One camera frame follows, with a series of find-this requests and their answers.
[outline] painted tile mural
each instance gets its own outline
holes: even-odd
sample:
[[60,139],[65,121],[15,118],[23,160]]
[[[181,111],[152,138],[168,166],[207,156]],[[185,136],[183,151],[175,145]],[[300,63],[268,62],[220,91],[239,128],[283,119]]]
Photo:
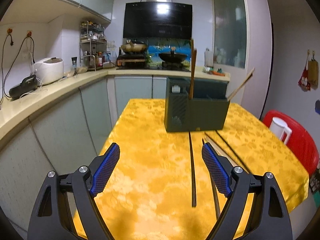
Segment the painted tile mural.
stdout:
[[148,64],[151,67],[158,67],[162,65],[162,59],[159,57],[159,53],[170,52],[170,48],[175,47],[176,53],[183,53],[187,55],[183,65],[190,67],[191,59],[191,41],[182,39],[166,39],[166,38],[139,38],[148,45],[147,57]]

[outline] metal screw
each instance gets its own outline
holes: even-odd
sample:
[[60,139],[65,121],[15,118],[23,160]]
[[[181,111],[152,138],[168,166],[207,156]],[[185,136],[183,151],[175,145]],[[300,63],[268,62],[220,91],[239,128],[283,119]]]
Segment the metal screw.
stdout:
[[235,172],[236,173],[242,173],[243,169],[241,167],[235,167]]
[[79,171],[80,171],[81,173],[85,173],[87,170],[88,170],[88,167],[87,167],[87,166],[82,166],[82,167],[79,168]]
[[48,173],[48,177],[49,178],[52,178],[52,177],[54,177],[56,175],[56,173],[54,172],[54,171],[50,171],[49,173]]
[[272,179],[273,178],[273,174],[271,172],[267,172],[267,178]]

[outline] hanging cloth bag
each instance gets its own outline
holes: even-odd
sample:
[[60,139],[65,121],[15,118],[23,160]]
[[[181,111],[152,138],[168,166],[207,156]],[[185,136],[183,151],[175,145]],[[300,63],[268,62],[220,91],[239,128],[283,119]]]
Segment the hanging cloth bag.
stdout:
[[311,89],[311,84],[308,79],[308,62],[309,62],[309,51],[308,51],[308,56],[307,56],[307,61],[306,61],[306,66],[304,67],[302,76],[298,82],[299,86],[304,90],[304,91],[310,91]]

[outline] spice rack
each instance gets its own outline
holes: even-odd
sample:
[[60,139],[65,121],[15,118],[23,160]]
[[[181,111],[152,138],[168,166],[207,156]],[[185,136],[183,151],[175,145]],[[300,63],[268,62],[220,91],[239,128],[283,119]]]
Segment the spice rack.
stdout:
[[[80,24],[80,64],[82,65],[83,62],[93,62],[94,64],[89,64],[88,70],[94,70],[97,71],[99,69],[102,69],[103,66],[97,66],[97,60],[96,56],[92,55],[92,47],[93,45],[96,45],[96,52],[98,51],[107,51],[107,39],[104,35],[104,27],[101,27],[101,25],[97,26],[97,24],[91,22],[91,21],[84,21]],[[98,50],[98,46],[104,45],[104,50]],[[90,52],[89,55],[82,55],[81,51],[88,51]]]

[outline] red chair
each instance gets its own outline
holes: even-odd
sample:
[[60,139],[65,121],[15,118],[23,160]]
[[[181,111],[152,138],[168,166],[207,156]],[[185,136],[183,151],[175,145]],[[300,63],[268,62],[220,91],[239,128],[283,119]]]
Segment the red chair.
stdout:
[[275,110],[269,111],[262,122],[267,127],[270,127],[273,117],[278,117],[284,120],[292,130],[292,134],[287,146],[306,168],[311,177],[311,175],[315,172],[319,162],[319,153],[311,135],[306,129],[303,128],[301,124],[292,119],[290,116]]

